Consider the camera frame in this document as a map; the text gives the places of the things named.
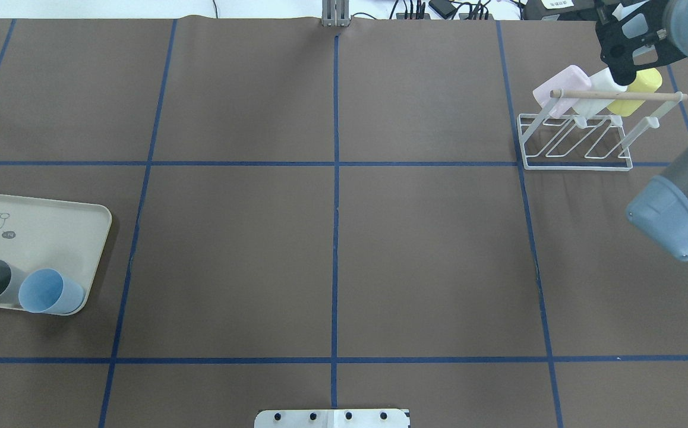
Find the cream serving tray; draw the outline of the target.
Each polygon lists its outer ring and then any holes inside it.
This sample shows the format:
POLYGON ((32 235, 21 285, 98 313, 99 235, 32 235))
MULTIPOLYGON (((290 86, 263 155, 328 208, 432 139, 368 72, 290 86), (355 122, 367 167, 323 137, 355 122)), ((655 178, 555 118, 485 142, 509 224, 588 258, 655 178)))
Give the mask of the cream serving tray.
MULTIPOLYGON (((89 299, 112 225, 102 205, 0 194, 0 260, 25 271, 54 269, 76 281, 89 299)), ((0 309, 26 311, 20 304, 0 309)))

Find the pink ikea cup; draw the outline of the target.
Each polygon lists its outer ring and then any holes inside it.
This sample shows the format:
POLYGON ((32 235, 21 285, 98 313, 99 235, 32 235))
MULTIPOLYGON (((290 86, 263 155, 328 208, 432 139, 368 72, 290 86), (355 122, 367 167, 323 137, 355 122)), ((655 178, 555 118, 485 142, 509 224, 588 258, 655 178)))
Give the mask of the pink ikea cup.
POLYGON ((559 119, 577 103, 578 99, 566 97, 555 99, 550 96, 553 90, 591 90, 592 87, 591 79, 582 68, 577 65, 569 65, 536 87, 532 91, 532 95, 542 108, 548 105, 551 100, 556 100, 548 114, 553 119, 559 119))

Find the light blue ikea cup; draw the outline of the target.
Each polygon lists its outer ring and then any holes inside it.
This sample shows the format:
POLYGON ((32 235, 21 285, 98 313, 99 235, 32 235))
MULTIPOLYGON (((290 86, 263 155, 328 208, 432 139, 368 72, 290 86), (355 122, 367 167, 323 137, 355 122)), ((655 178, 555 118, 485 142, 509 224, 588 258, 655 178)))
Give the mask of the light blue ikea cup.
POLYGON ((54 269, 30 273, 18 290, 18 303, 31 313, 68 315, 85 301, 86 290, 54 269))

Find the aluminium frame post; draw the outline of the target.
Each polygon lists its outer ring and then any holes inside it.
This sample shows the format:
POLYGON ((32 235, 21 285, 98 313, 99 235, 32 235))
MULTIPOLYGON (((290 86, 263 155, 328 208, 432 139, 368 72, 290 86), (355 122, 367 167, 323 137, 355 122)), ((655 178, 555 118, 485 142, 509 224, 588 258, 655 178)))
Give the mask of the aluminium frame post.
POLYGON ((323 27, 349 27, 351 13, 349 0, 322 0, 321 25, 323 27))

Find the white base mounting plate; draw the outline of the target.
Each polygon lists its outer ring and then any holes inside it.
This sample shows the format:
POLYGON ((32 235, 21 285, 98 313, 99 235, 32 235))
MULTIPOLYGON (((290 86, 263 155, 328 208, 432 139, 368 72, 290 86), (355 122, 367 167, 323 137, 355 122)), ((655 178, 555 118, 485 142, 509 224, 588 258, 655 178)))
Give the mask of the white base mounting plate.
POLYGON ((408 410, 354 408, 261 411, 254 427, 410 427, 408 410))

